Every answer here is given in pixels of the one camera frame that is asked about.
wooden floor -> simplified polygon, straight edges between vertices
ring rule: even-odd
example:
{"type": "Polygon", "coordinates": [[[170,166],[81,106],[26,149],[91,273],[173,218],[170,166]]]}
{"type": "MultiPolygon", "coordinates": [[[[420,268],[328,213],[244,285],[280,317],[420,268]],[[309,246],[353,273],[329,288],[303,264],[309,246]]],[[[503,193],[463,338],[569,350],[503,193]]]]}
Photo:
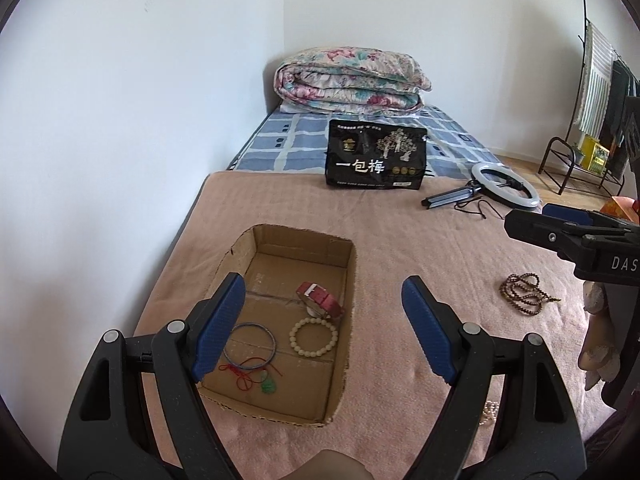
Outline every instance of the wooden floor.
{"type": "MultiPolygon", "coordinates": [[[[581,209],[599,210],[606,202],[604,197],[571,189],[565,189],[562,195],[558,195],[558,186],[556,186],[556,184],[554,184],[544,173],[538,174],[538,164],[526,162],[517,158],[510,158],[508,156],[499,156],[498,158],[503,161],[503,163],[510,166],[517,174],[528,180],[531,185],[536,188],[540,194],[540,198],[545,204],[555,203],[578,207],[581,209]]],[[[556,177],[556,180],[561,182],[561,177],[556,177]]],[[[580,182],[570,182],[570,186],[578,187],[578,185],[581,185],[580,182]]]]}

white wall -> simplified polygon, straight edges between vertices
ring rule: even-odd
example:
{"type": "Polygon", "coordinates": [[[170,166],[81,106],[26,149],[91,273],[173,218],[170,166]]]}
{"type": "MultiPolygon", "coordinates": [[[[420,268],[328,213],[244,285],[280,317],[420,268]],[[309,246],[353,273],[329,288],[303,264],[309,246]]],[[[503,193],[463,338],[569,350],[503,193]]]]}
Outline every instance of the white wall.
{"type": "MultiPolygon", "coordinates": [[[[640,75],[640,32],[620,0],[590,18],[640,75]]],[[[411,54],[427,94],[491,148],[540,160],[564,137],[582,60],[582,0],[285,0],[287,53],[316,45],[411,54]]]]}
{"type": "Polygon", "coordinates": [[[282,27],[282,0],[21,0],[0,34],[0,393],[51,463],[98,339],[266,115],[282,27]]]}

red watch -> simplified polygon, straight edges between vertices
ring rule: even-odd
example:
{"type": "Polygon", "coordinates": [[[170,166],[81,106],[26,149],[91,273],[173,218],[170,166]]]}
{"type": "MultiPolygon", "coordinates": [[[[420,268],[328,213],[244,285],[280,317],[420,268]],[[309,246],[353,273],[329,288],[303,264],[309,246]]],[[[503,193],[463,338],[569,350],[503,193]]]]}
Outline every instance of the red watch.
{"type": "Polygon", "coordinates": [[[298,297],[319,317],[340,317],[342,307],[338,300],[317,283],[304,282],[296,290],[298,297]]]}

floral quilt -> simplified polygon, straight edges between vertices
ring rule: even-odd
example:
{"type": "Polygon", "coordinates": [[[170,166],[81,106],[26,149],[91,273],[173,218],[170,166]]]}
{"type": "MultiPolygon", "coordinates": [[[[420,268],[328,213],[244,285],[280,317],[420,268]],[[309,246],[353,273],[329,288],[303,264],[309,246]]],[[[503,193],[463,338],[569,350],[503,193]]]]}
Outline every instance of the floral quilt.
{"type": "Polygon", "coordinates": [[[420,110],[420,90],[431,90],[431,82],[407,54],[344,46],[288,57],[273,87],[300,111],[394,117],[420,110]]]}

metal screw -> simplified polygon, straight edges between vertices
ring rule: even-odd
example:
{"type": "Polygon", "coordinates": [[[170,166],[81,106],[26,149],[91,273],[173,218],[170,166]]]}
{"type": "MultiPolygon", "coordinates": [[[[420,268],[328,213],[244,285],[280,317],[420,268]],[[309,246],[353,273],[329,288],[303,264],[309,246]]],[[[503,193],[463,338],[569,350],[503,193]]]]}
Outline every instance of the metal screw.
{"type": "Polygon", "coordinates": [[[105,343],[113,343],[119,337],[120,337],[120,334],[118,334],[117,330],[109,330],[108,332],[104,333],[104,335],[102,336],[102,340],[105,343]]]}
{"type": "Polygon", "coordinates": [[[527,340],[534,346],[540,346],[543,343],[542,336],[536,333],[529,334],[527,340]]]}
{"type": "Polygon", "coordinates": [[[476,335],[480,333],[480,326],[475,323],[465,323],[462,326],[462,330],[471,335],[476,335]]]}
{"type": "Polygon", "coordinates": [[[172,321],[166,326],[166,329],[172,334],[177,334],[178,332],[182,332],[184,330],[184,322],[176,319],[172,321]]]}

